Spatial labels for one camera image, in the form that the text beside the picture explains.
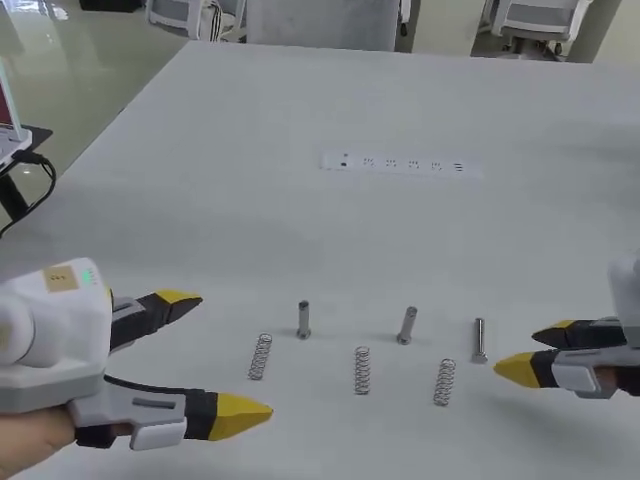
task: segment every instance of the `laptop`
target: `laptop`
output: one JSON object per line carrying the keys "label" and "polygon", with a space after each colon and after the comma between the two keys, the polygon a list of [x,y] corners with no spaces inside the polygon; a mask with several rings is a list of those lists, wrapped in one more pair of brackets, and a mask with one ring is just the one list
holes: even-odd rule
{"label": "laptop", "polygon": [[31,146],[31,131],[22,127],[13,104],[9,81],[0,61],[0,172],[11,163],[16,150]]}

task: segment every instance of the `tiled floor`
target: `tiled floor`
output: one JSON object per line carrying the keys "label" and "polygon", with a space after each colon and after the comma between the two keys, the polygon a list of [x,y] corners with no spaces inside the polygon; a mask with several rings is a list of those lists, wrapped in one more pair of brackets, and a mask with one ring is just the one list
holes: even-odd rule
{"label": "tiled floor", "polygon": [[[147,25],[142,12],[84,12],[78,0],[0,0],[0,57],[20,120],[54,131],[39,152],[60,171],[184,42]],[[31,173],[12,176],[36,198],[47,183]]]}

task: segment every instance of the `yellow fingertip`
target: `yellow fingertip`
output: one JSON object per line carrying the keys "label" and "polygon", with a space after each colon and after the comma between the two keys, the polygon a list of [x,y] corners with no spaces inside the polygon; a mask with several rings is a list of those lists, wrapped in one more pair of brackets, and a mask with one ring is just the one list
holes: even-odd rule
{"label": "yellow fingertip", "polygon": [[561,329],[564,330],[569,325],[571,325],[573,322],[575,322],[575,320],[561,320],[558,323],[554,323],[549,328],[561,328]]}
{"label": "yellow fingertip", "polygon": [[158,290],[155,292],[165,302],[174,304],[182,300],[201,300],[202,297],[197,293],[181,292],[179,290]]}
{"label": "yellow fingertip", "polygon": [[540,388],[531,365],[534,352],[518,353],[495,364],[493,370],[501,377],[528,388]]}
{"label": "yellow fingertip", "polygon": [[216,421],[209,433],[209,440],[216,441],[233,437],[251,427],[266,422],[273,409],[247,397],[230,393],[218,394]]}

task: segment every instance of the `label sticker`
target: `label sticker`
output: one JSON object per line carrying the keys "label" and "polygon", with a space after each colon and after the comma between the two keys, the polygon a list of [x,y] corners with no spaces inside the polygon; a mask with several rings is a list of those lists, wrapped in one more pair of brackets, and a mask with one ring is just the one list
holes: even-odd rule
{"label": "label sticker", "polygon": [[78,290],[78,280],[69,265],[49,267],[44,270],[44,282],[50,293]]}

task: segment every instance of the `hand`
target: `hand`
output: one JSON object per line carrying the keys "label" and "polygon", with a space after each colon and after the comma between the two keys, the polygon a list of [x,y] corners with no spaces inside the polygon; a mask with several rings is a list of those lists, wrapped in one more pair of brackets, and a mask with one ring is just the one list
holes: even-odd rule
{"label": "hand", "polygon": [[74,438],[73,421],[63,407],[0,415],[0,480],[46,460]]}

